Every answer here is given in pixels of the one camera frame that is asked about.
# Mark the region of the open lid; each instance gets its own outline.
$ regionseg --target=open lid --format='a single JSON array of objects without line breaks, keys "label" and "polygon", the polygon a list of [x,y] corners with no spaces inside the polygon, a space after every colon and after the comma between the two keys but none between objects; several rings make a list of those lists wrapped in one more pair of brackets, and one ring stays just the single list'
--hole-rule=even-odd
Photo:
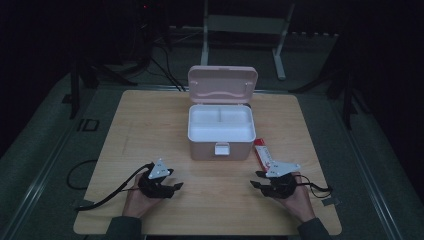
[{"label": "open lid", "polygon": [[195,103],[248,103],[257,79],[253,67],[193,66],[188,72],[190,99]]}]

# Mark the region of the left hand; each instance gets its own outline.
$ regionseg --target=left hand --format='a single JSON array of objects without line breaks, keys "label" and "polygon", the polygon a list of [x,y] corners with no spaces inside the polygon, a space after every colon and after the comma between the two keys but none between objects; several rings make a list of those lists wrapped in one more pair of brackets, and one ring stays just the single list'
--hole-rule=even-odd
[{"label": "left hand", "polygon": [[129,190],[127,200],[125,201],[122,216],[141,218],[149,209],[153,208],[162,199],[161,198],[148,198],[140,190],[138,190],[138,181],[141,174],[138,174],[134,181],[134,186],[137,190]]}]

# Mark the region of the wire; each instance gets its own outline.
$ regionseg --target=wire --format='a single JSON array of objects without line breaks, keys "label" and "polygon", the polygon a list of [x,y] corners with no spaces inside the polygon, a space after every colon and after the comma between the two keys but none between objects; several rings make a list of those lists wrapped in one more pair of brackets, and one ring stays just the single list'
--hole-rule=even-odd
[{"label": "wire", "polygon": [[157,46],[158,48],[162,49],[162,51],[165,53],[165,57],[166,57],[166,67],[168,69],[168,73],[169,76],[178,83],[178,85],[183,89],[183,91],[185,92],[186,89],[184,88],[184,85],[182,85],[175,77],[174,75],[172,75],[171,69],[169,68],[169,58],[168,58],[168,52],[165,50],[165,48],[161,47],[161,46]]},{"label": "wire", "polygon": [[164,78],[167,77],[167,76],[160,74],[160,73],[151,72],[149,69],[147,69],[146,72],[148,72],[149,74],[154,75],[154,76],[161,76],[161,77],[164,77]]},{"label": "wire", "polygon": [[103,200],[101,200],[100,202],[97,202],[93,205],[90,206],[81,206],[81,207],[77,207],[74,210],[79,212],[79,211],[88,211],[97,207],[100,207],[101,205],[105,204],[106,202],[108,202],[110,199],[112,199],[113,197],[115,197],[118,193],[120,193],[125,186],[127,186],[128,182],[131,181],[131,179],[137,175],[137,173],[139,173],[141,170],[147,168],[150,164],[146,164],[142,167],[140,167],[139,169],[137,169],[124,183],[121,184],[121,186],[119,186],[115,191],[113,191],[111,194],[109,194],[107,197],[105,197]]},{"label": "wire", "polygon": [[156,60],[154,60],[153,58],[151,58],[152,59],[152,62],[154,63],[154,64],[156,64],[156,66],[158,66],[161,70],[162,70],[162,72],[165,74],[165,76],[169,79],[169,81],[178,89],[178,91],[180,91],[181,92],[181,88],[180,87],[182,87],[182,89],[184,90],[184,91],[186,91],[185,90],[185,88],[184,88],[184,86],[181,84],[181,83],[179,83],[178,82],[178,80],[176,80],[176,79],[174,79],[174,78],[172,78],[170,75],[169,75],[169,73],[158,63],[158,62],[156,62]]},{"label": "wire", "polygon": [[[185,37],[183,37],[183,38],[180,38],[180,39],[178,39],[178,40],[175,40],[174,42],[172,42],[172,44],[174,45],[174,44],[176,44],[176,43],[180,43],[180,42],[183,42],[184,40],[186,40],[186,39],[189,39],[189,38],[191,38],[191,37],[194,37],[194,36],[196,36],[196,35],[199,35],[199,34],[201,34],[201,33],[203,33],[203,30],[200,30],[200,31],[197,31],[197,32],[195,32],[195,33],[191,33],[191,34],[184,34],[184,35],[187,35],[187,36],[185,36]],[[158,39],[156,39],[155,41],[153,41],[154,43],[156,43],[156,44],[162,44],[162,45],[164,45],[164,43],[161,43],[160,42],[160,40],[162,40],[163,41],[163,38],[162,37],[159,37]]]},{"label": "wire", "polygon": [[130,53],[129,53],[129,58],[131,58],[132,56],[133,56],[133,54],[134,54],[134,49],[135,49],[135,44],[136,44],[136,39],[137,39],[137,23],[139,23],[140,25],[141,25],[141,21],[140,21],[140,19],[138,19],[137,18],[137,13],[136,13],[136,11],[138,10],[138,4],[137,4],[137,2],[136,1],[132,1],[132,3],[135,5],[135,6],[131,6],[131,7],[134,7],[136,10],[133,12],[133,14],[131,14],[132,15],[132,17],[133,17],[133,44],[132,44],[132,47],[131,47],[131,51],[130,51]]},{"label": "wire", "polygon": [[77,165],[75,165],[68,173],[68,175],[66,176],[66,185],[68,185],[69,188],[74,189],[74,190],[86,190],[87,187],[75,187],[71,184],[71,174],[74,172],[75,169],[77,169],[78,167],[80,167],[81,165],[87,164],[87,163],[91,163],[91,162],[97,162],[97,159],[92,159],[92,160],[87,160],[81,163],[78,163]]},{"label": "wire", "polygon": [[[312,194],[315,197],[317,197],[317,198],[326,198],[326,197],[330,196],[331,193],[333,192],[333,188],[330,185],[328,185],[328,188],[321,188],[321,187],[318,187],[316,184],[311,183],[311,181],[309,180],[309,178],[307,178],[307,177],[305,177],[303,175],[294,175],[294,176],[295,177],[303,177],[303,178],[305,178],[308,181],[307,183],[298,183],[297,185],[298,186],[309,186],[309,188],[311,189]],[[316,190],[318,190],[320,192],[329,192],[329,193],[327,195],[325,195],[325,196],[318,196],[318,195],[315,194],[313,188],[315,188]]]},{"label": "wire", "polygon": [[149,66],[150,59],[140,59],[136,61],[136,65],[123,70],[116,71],[119,74],[127,75],[131,73],[143,72],[142,70]]}]

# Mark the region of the right hand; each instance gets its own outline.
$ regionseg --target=right hand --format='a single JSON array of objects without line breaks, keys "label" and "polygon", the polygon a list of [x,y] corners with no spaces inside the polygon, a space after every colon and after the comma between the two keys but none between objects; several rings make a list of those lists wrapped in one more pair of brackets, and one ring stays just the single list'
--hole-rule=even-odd
[{"label": "right hand", "polygon": [[136,176],[134,186],[132,186],[136,190],[128,191],[122,216],[141,218],[149,209],[162,201],[161,198],[148,198],[137,189],[141,175]]},{"label": "right hand", "polygon": [[[292,174],[294,176],[300,175],[299,172],[293,172]],[[297,183],[302,183],[302,177],[297,176],[295,179]],[[306,186],[297,186],[294,193],[286,199],[274,199],[281,203],[291,215],[302,223],[316,218]]]}]

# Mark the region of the gray floor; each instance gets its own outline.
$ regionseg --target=gray floor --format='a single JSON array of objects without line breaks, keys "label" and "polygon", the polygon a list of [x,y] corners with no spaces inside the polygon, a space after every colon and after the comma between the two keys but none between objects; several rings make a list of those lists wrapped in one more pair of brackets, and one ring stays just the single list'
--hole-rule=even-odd
[{"label": "gray floor", "polygon": [[[176,43],[169,54],[171,71],[184,85],[188,69],[200,63],[201,44],[192,32],[196,31],[175,30]],[[269,44],[258,47],[254,42],[252,47],[231,41],[234,46],[229,48],[218,41],[219,36],[213,40],[211,65],[253,66],[259,72],[256,89],[270,94],[287,94],[316,78],[335,41],[290,35],[282,54],[287,80],[279,81]],[[153,58],[165,66],[161,49],[154,49]],[[128,76],[139,83],[134,88],[175,91],[166,78],[152,74],[160,69],[151,65],[148,70]],[[76,217],[72,208],[84,191],[68,188],[66,176],[76,164],[99,156],[120,96],[130,89],[99,77],[102,84],[97,90],[82,89],[82,109],[75,120],[69,120],[70,106],[61,103],[69,93],[69,76],[58,82],[1,159],[0,227],[2,234],[8,234],[3,239],[85,239],[72,230]],[[423,205],[372,114],[352,115],[353,130],[347,131],[340,120],[341,101],[328,100],[327,87],[325,83],[296,96],[327,182],[340,201],[336,208],[343,232],[334,239],[424,239]],[[98,131],[77,131],[80,119],[100,120]],[[87,185],[93,169],[94,164],[82,167],[73,183]]]}]

